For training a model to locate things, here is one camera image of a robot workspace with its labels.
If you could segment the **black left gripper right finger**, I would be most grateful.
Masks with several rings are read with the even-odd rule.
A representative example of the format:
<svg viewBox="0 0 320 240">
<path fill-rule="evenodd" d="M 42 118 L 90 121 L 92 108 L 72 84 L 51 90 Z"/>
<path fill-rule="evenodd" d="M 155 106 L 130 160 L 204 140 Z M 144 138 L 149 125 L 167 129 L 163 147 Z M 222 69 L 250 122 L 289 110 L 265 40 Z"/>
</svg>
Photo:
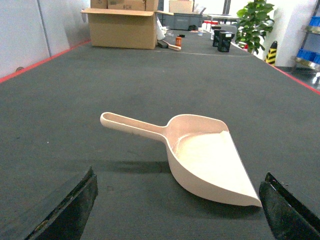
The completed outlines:
<svg viewBox="0 0 320 240">
<path fill-rule="evenodd" d="M 268 172 L 259 198 L 269 228 L 277 240 L 318 240 L 320 219 Z"/>
</svg>

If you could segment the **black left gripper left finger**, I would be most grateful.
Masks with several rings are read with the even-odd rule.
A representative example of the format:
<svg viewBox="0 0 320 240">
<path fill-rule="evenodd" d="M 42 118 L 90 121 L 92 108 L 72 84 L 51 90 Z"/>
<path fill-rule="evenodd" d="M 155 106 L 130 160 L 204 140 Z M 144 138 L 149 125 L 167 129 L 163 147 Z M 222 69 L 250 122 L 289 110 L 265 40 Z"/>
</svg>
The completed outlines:
<svg viewBox="0 0 320 240">
<path fill-rule="evenodd" d="M 98 196 L 92 168 L 79 173 L 0 228 L 2 240 L 79 240 Z"/>
</svg>

